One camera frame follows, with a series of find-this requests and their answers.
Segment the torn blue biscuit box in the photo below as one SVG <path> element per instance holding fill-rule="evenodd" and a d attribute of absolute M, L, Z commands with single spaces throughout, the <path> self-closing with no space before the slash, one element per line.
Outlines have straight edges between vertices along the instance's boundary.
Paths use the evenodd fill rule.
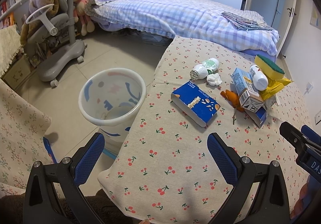
<path fill-rule="evenodd" d="M 265 106 L 260 107 L 256 112 L 245 110 L 246 114 L 254 121 L 258 128 L 261 128 L 267 119 L 267 111 Z"/>

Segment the yellow snack wrapper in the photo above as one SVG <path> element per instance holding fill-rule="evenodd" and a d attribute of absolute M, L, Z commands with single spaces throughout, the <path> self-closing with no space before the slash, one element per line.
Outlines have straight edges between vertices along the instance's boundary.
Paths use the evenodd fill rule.
<path fill-rule="evenodd" d="M 286 85 L 292 83 L 292 80 L 289 80 L 286 77 L 282 79 L 273 80 L 268 77 L 268 86 L 265 90 L 260 91 L 260 95 L 263 101 L 271 98 L 276 93 L 281 91 Z"/>

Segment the light blue milk carton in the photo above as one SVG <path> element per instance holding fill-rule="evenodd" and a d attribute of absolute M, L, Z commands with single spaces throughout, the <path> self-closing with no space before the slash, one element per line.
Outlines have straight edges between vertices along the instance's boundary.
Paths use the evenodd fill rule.
<path fill-rule="evenodd" d="M 241 107 L 256 113 L 264 102 L 259 91 L 255 88 L 249 72 L 235 68 L 232 80 L 236 87 Z"/>

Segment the yellow green sponge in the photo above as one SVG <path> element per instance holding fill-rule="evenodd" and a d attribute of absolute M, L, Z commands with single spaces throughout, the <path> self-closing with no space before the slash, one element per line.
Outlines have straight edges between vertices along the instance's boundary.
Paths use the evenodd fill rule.
<path fill-rule="evenodd" d="M 277 66 L 277 64 L 260 54 L 256 55 L 254 63 L 272 80 L 278 80 L 284 77 L 284 71 Z"/>

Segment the blue cookie box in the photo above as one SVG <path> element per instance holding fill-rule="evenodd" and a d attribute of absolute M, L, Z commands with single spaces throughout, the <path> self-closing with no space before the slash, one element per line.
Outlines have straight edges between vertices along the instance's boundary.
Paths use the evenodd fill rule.
<path fill-rule="evenodd" d="M 200 127 L 205 127 L 220 110 L 220 104 L 191 80 L 174 90 L 171 100 Z"/>

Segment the floral cloth cover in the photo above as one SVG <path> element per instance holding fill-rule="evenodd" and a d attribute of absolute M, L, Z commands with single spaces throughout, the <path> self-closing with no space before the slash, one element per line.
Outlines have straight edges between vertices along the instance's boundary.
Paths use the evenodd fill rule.
<path fill-rule="evenodd" d="M 25 193 L 36 161 L 52 164 L 43 137 L 51 118 L 28 103 L 7 84 L 0 88 L 1 197 Z"/>

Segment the white plastic bottle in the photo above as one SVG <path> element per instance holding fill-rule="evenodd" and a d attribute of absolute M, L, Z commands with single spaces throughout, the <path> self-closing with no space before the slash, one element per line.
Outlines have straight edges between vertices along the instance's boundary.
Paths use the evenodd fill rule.
<path fill-rule="evenodd" d="M 264 91 L 268 87 L 268 78 L 257 65 L 251 65 L 249 70 L 252 82 L 258 91 Z"/>

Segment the orange candy wrapper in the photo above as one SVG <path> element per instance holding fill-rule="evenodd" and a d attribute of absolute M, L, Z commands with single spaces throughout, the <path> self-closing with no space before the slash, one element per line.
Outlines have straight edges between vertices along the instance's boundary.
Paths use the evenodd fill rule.
<path fill-rule="evenodd" d="M 236 93 L 233 91 L 225 90 L 222 91 L 221 96 L 224 97 L 227 101 L 230 102 L 231 106 L 236 109 L 237 111 L 240 111 L 241 113 L 244 112 L 244 108 L 241 106 L 239 102 L 239 97 Z"/>

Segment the purple bed sheet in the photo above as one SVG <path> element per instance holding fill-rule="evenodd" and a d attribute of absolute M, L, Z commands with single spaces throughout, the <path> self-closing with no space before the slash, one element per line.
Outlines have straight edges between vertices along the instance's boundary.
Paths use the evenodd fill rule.
<path fill-rule="evenodd" d="M 275 63 L 276 61 L 276 57 L 275 56 L 272 56 L 272 55 L 269 55 L 267 52 L 263 51 L 263 50 L 244 50 L 242 51 L 242 53 L 244 54 L 248 54 L 248 55 L 251 55 L 251 56 L 257 56 L 258 54 L 259 55 L 262 55 L 268 59 L 270 59 L 273 63 Z"/>

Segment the cherry print tablecloth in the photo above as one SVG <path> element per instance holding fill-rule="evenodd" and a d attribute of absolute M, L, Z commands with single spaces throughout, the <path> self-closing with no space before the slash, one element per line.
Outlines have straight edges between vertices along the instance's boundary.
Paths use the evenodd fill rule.
<path fill-rule="evenodd" d="M 232 74 L 247 71 L 252 56 L 200 39 L 175 37 L 155 71 L 150 90 L 113 165 L 97 179 L 126 215 L 153 223 L 208 223 L 234 198 L 241 175 L 223 146 L 255 163 L 279 163 L 294 207 L 308 174 L 296 164 L 294 147 L 279 133 L 311 120 L 295 83 L 278 94 L 257 126 L 221 92 Z"/>

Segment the small crumpled white tissue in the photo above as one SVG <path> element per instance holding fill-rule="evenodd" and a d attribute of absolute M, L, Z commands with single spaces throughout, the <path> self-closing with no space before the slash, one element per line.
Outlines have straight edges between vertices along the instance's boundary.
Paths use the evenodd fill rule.
<path fill-rule="evenodd" d="M 207 83 L 212 87 L 220 86 L 220 84 L 222 83 L 222 80 L 218 73 L 209 74 L 206 77 L 206 80 L 207 80 Z"/>

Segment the white green yogurt bottle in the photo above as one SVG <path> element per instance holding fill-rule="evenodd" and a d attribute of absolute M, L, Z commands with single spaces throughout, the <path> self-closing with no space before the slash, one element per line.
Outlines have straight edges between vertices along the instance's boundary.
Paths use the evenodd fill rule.
<path fill-rule="evenodd" d="M 208 75 L 214 74 L 219 69 L 219 61 L 215 58 L 209 58 L 195 65 L 190 71 L 190 78 L 193 80 L 205 79 Z"/>

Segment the cream knitted cloth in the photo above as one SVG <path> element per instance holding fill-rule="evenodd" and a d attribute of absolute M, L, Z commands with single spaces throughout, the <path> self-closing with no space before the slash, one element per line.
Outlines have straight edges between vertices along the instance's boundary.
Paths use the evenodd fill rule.
<path fill-rule="evenodd" d="M 17 25 L 1 29 L 0 34 L 0 73 L 1 77 L 7 72 L 16 55 L 23 52 L 20 44 L 20 34 Z"/>

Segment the pink plush monkey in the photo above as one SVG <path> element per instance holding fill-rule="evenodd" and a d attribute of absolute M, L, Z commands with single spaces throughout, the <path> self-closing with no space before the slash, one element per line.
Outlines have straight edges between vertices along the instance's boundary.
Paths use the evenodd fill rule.
<path fill-rule="evenodd" d="M 95 30 L 95 25 L 91 20 L 90 16 L 85 13 L 85 6 L 88 0 L 73 0 L 74 2 L 74 10 L 73 16 L 75 22 L 80 21 L 81 23 L 81 35 L 84 37 L 88 33 L 92 33 Z"/>

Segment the checked blue duvet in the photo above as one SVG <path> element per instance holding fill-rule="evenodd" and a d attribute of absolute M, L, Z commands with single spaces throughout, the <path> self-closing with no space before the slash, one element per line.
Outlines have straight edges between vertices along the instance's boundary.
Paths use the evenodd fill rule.
<path fill-rule="evenodd" d="M 221 16 L 224 11 L 264 21 L 255 11 L 210 0 L 88 0 L 85 6 L 85 13 L 106 31 L 130 28 L 167 38 L 207 40 L 234 51 L 263 50 L 276 56 L 277 30 L 238 30 Z"/>

